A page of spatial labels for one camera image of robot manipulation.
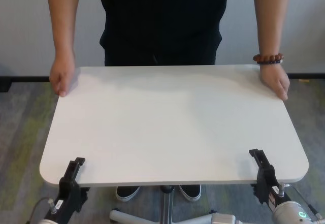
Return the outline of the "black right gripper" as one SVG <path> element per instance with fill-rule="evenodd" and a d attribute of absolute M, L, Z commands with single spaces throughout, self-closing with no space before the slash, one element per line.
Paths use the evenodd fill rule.
<path fill-rule="evenodd" d="M 275 169 L 269 163 L 263 150 L 251 149 L 249 154 L 255 159 L 259 169 L 256 184 L 252 184 L 253 193 L 261 204 L 266 203 L 272 212 L 276 207 L 284 202 L 291 201 L 289 196 L 284 193 L 279 195 L 277 190 L 279 183 L 275 176 Z"/>

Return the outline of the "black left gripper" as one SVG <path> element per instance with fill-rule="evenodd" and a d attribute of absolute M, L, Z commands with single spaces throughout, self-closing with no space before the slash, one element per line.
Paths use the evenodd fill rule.
<path fill-rule="evenodd" d="M 83 204 L 88 199 L 89 187 L 80 187 L 76 182 L 79 169 L 83 166 L 85 158 L 77 157 L 70 161 L 65 176 L 59 181 L 59 193 L 55 204 L 63 201 L 55 214 L 49 211 L 49 219 L 55 223 L 68 223 L 75 212 L 80 212 Z"/>

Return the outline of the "person left hand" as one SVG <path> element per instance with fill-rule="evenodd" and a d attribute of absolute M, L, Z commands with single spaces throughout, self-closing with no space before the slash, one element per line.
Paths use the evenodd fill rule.
<path fill-rule="evenodd" d="M 260 65 L 259 70 L 264 85 L 270 88 L 282 101 L 286 101 L 290 81 L 282 65 Z"/>

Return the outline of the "person right hand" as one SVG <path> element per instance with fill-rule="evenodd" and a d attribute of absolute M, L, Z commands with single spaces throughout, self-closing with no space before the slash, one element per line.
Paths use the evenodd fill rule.
<path fill-rule="evenodd" d="M 49 81 L 56 95 L 65 97 L 75 72 L 75 56 L 73 53 L 57 54 L 52 64 Z"/>

